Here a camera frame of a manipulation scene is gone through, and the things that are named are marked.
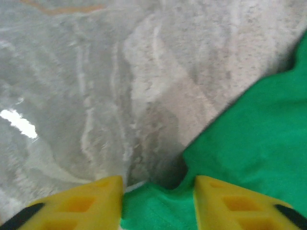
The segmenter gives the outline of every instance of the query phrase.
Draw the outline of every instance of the green cloth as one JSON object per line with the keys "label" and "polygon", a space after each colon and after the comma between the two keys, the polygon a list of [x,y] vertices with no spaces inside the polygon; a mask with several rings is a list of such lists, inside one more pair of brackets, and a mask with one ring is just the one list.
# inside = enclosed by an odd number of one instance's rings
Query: green cloth
{"label": "green cloth", "polygon": [[197,230],[196,175],[284,200],[306,216],[307,33],[295,59],[294,69],[258,81],[192,142],[177,189],[148,183],[126,193],[122,228]]}

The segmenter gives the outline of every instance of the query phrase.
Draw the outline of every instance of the rectangular hole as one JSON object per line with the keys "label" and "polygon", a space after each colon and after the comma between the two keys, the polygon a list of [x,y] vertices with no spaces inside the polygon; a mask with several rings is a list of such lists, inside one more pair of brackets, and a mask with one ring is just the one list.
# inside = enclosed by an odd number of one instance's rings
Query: rectangular hole
{"label": "rectangular hole", "polygon": [[243,230],[283,230],[270,218],[241,218],[238,222]]}
{"label": "rectangular hole", "polygon": [[74,230],[77,226],[76,221],[71,220],[53,220],[47,221],[41,230]]}
{"label": "rectangular hole", "polygon": [[60,212],[86,212],[93,202],[95,201],[94,197],[83,197],[77,196],[71,198],[69,201],[64,203],[59,211]]}
{"label": "rectangular hole", "polygon": [[223,201],[230,211],[260,211],[259,206],[246,196],[225,196]]}
{"label": "rectangular hole", "polygon": [[109,182],[108,181],[102,181],[100,183],[95,183],[95,186],[96,187],[99,187],[99,188],[105,188],[109,185]]}

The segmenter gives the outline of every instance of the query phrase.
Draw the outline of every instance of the floor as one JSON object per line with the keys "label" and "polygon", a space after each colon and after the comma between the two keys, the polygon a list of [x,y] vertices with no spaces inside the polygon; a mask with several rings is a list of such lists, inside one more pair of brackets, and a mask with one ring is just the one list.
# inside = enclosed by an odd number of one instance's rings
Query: floor
{"label": "floor", "polygon": [[2,220],[114,174],[176,186],[197,134],[291,67],[306,19],[305,0],[0,0]]}

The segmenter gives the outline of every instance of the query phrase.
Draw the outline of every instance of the yellow plastic part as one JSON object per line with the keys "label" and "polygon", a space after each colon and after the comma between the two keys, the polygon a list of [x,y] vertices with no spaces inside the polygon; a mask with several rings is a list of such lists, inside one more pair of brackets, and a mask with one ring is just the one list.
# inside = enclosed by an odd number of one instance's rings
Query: yellow plastic part
{"label": "yellow plastic part", "polygon": [[299,230],[274,207],[291,207],[281,200],[208,176],[194,188],[199,230]]}
{"label": "yellow plastic part", "polygon": [[123,181],[112,176],[32,203],[45,206],[20,230],[118,230]]}

